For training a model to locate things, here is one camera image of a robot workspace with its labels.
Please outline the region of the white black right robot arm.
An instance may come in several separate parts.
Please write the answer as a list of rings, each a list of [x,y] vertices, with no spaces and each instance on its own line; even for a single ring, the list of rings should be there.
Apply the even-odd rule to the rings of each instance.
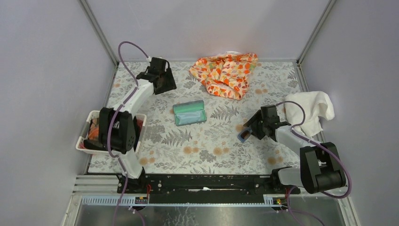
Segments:
[[[348,178],[336,146],[298,134],[293,125],[280,120],[276,105],[262,106],[244,127],[238,134],[241,142],[250,136],[259,140],[268,137],[299,156],[298,167],[272,170],[269,182],[274,193],[281,194],[293,186],[302,187],[311,194],[325,193],[347,185]]]

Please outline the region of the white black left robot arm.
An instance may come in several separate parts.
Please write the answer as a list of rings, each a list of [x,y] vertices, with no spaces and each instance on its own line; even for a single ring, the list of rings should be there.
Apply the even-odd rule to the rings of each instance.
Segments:
[[[151,58],[134,81],[132,89],[114,107],[100,110],[98,141],[119,161],[122,174],[130,178],[128,188],[139,194],[145,190],[146,181],[140,177],[143,168],[135,153],[140,134],[136,113],[151,96],[176,89],[176,82],[169,61],[157,57]]]

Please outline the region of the dark blue glasses case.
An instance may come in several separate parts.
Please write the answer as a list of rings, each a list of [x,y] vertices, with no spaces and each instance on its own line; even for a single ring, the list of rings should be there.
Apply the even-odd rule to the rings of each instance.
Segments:
[[[176,126],[202,123],[207,120],[203,100],[173,105]]]

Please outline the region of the blue frame sunglasses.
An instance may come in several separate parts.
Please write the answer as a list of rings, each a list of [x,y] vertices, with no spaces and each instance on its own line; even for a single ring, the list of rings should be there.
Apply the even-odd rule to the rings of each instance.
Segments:
[[[237,135],[240,142],[244,143],[252,135],[252,129],[250,127],[244,127],[241,132]]]

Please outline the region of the light blue cleaning cloth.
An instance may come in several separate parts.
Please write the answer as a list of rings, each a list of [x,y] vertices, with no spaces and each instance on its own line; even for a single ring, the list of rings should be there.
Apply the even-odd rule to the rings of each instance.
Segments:
[[[179,113],[176,115],[178,119],[178,124],[190,124],[195,123],[202,120],[201,112],[186,112]]]

